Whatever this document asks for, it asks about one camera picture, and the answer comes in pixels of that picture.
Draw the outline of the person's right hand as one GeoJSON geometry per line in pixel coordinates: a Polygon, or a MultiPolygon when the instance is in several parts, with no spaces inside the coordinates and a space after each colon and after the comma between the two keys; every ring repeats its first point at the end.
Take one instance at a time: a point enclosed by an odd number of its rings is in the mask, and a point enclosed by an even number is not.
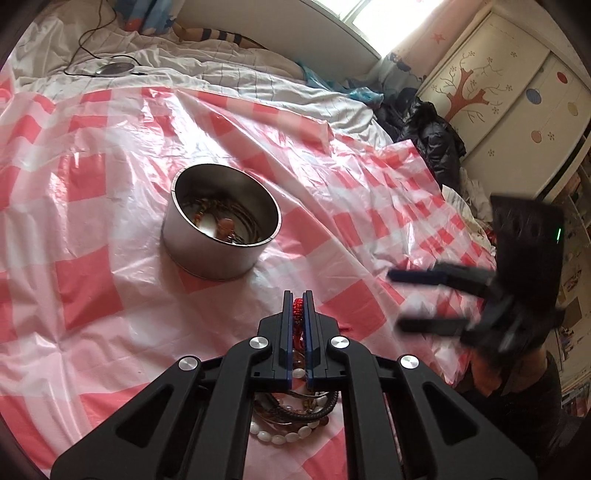
{"type": "Polygon", "coordinates": [[[521,392],[539,381],[547,370],[547,353],[540,347],[517,360],[507,371],[477,350],[470,351],[470,369],[476,390],[489,397],[495,391],[502,394],[521,392]]]}

